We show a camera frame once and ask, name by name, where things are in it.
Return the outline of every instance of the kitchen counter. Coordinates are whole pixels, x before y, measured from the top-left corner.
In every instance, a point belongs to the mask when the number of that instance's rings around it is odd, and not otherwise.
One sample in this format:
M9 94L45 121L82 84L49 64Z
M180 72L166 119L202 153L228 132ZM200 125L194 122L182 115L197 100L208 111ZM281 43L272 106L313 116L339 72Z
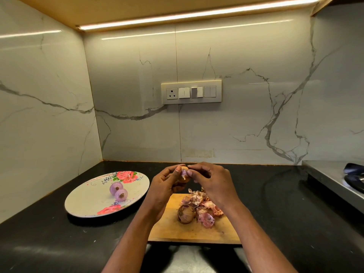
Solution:
M104 161L0 224L0 272L100 272L141 201L115 214L80 219L64 209L79 184L114 171L152 180L171 163ZM363 272L364 215L299 166L224 165L240 199L299 272ZM189 188L198 189L190 182ZM141 272L245 269L241 248L153 243Z

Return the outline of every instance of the rose pattern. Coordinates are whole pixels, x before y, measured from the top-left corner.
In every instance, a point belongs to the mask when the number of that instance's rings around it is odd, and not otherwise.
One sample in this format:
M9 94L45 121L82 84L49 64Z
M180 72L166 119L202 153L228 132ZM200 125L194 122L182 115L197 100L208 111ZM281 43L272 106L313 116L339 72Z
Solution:
M123 183L132 183L138 179L138 176L134 171L118 171L116 177Z
M109 207L106 207L104 209L102 209L101 211L97 212L97 215L100 214L109 214L109 213L113 213L115 211L121 210L121 205L117 204L117 205L111 205Z

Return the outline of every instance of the white plate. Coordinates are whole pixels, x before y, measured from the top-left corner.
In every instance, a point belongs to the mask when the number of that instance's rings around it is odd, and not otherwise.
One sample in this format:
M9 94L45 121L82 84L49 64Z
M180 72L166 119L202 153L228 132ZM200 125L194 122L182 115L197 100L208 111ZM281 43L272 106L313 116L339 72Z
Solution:
M112 183L121 182L128 197L118 202L110 194ZM66 198L66 211L76 217L102 217L137 202L148 190L149 179L136 171L117 171L98 176L75 188Z

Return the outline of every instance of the stainless steel stove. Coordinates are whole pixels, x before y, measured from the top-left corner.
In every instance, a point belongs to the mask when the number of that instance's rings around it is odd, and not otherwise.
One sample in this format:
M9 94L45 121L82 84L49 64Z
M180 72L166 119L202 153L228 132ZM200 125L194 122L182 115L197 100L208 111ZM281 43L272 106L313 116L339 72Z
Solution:
M304 160L302 166L308 174L364 213L364 194L344 180L344 167L347 163L364 165L364 161Z

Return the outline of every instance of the white marble wall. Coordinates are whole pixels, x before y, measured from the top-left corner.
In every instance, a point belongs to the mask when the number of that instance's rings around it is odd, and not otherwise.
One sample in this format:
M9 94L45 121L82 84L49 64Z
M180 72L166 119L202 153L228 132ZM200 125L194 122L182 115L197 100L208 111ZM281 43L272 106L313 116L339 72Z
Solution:
M102 160L81 36L18 0L0 0L0 156L0 222Z
M103 158L364 160L364 4L93 33ZM110 37L121 37L103 40ZM222 79L223 102L162 106L160 84Z

